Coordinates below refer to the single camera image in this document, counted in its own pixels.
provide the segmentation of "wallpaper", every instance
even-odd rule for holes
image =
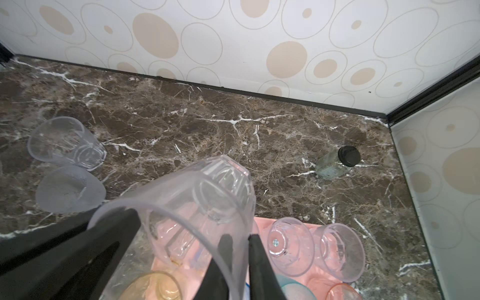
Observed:
[[[479,41],[479,0],[0,0],[16,54],[385,113]]]
[[[479,116],[480,79],[477,79],[392,126],[447,300],[479,298]],[[419,262],[419,266],[428,263]]]

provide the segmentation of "bottle cap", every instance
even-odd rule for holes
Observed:
[[[338,150],[338,159],[347,167],[360,162],[360,152],[354,146],[343,146]]]

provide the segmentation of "glass jar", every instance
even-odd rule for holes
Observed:
[[[332,180],[347,173],[359,162],[360,152],[353,146],[343,146],[321,157],[315,167],[315,174]]]

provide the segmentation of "marble surface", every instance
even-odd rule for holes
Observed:
[[[256,216],[344,223],[363,241],[364,299],[440,299],[427,249],[386,124],[379,120],[181,83],[18,57],[0,73],[0,239],[59,222],[35,203],[55,169],[26,149],[55,116],[89,128],[108,152],[92,174],[107,201],[205,157],[228,154],[248,168]],[[354,145],[362,162],[332,181],[318,157]]]

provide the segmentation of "black edge strip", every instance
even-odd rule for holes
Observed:
[[[390,126],[440,100],[480,76],[480,55],[387,115]]]
[[[390,135],[392,136],[393,148],[395,149],[395,154],[396,154],[397,160],[400,162],[400,155],[398,154],[397,145],[395,143],[395,140],[393,139],[392,129],[391,128],[389,128],[389,129],[390,129]],[[403,178],[405,179],[405,184],[408,187],[408,194],[410,195],[410,200],[412,201],[413,210],[415,211],[415,217],[417,219],[417,224],[420,228],[420,233],[421,233],[421,237],[423,239],[423,243],[427,246],[427,240],[425,239],[425,234],[423,233],[423,228],[420,225],[419,215],[418,215],[417,210],[415,209],[415,204],[413,203],[412,195],[410,194],[410,187],[408,186],[407,175],[405,174],[403,166],[401,164],[400,164],[400,166],[401,166],[401,169],[402,169]],[[433,265],[432,255],[430,254],[430,250],[428,249],[428,246],[425,247],[425,248],[427,249],[428,258],[430,259],[430,264],[431,264],[431,267],[432,267],[433,276],[437,280],[438,291],[440,292],[440,296],[442,297],[442,300],[445,300],[445,295],[444,295],[444,292],[442,290],[442,287],[440,286],[440,280],[438,279],[437,270],[435,269],[435,266]]]
[[[174,80],[174,79],[168,79],[168,78],[163,78],[163,77],[158,77],[158,76],[150,76],[150,75],[144,75],[144,74],[138,74],[138,73],[130,73],[130,72],[118,71],[118,70],[113,70],[113,69],[105,69],[105,68],[99,68],[99,67],[93,67],[93,66],[85,66],[85,65],[78,64],[78,63],[72,63],[72,62],[66,62],[66,61],[60,61],[60,60],[50,60],[50,59],[45,59],[45,58],[40,58],[40,57],[35,57],[35,56],[29,56],[29,55],[23,55],[23,54],[18,55],[18,56],[29,57],[29,58],[32,58],[32,59],[39,59],[39,60],[48,60],[48,61],[53,61],[53,62],[58,62],[58,63],[63,63],[63,64],[69,64],[69,65],[74,65],[74,66],[79,66],[79,67],[86,67],[86,68],[92,68],[92,69],[97,69],[97,70],[116,72],[116,73],[122,73],[122,74],[133,75],[133,76],[140,76],[140,77],[145,77],[145,78],[153,78],[153,79],[158,79],[158,80],[163,80],[163,81],[168,81],[168,82],[174,82],[174,83],[189,84],[189,85],[208,88],[208,89],[211,89],[211,90],[217,90],[217,91],[221,91],[221,92],[234,93],[234,94],[239,94],[239,95],[244,95],[244,96],[251,96],[251,97],[257,97],[257,98],[263,98],[263,99],[269,99],[269,100],[275,100],[275,101],[281,101],[281,102],[287,102],[287,103],[293,103],[293,104],[300,104],[300,105],[311,106],[311,107],[316,107],[316,108],[336,110],[336,111],[341,111],[341,112],[346,112],[346,113],[351,113],[351,114],[380,118],[380,119],[384,119],[384,120],[387,119],[387,115],[384,114],[384,113],[381,113],[381,112],[375,112],[375,111],[369,111],[369,110],[363,110],[363,109],[357,109],[357,108],[346,108],[346,107],[342,107],[342,106],[336,106],[336,105],[330,105],[330,104],[324,104],[324,103],[316,103],[316,102],[310,102],[310,101],[305,101],[305,100],[297,100],[297,99],[292,99],[292,98],[285,98],[285,97],[271,96],[271,95],[265,95],[265,94],[260,94],[260,93],[247,92],[247,91],[242,91],[242,90],[235,90],[235,89],[226,88],[226,87],[218,87],[218,86],[207,85],[207,84],[197,84],[197,83],[183,81],[183,80]]]
[[[12,57],[13,53],[0,44],[0,62],[7,63]]]

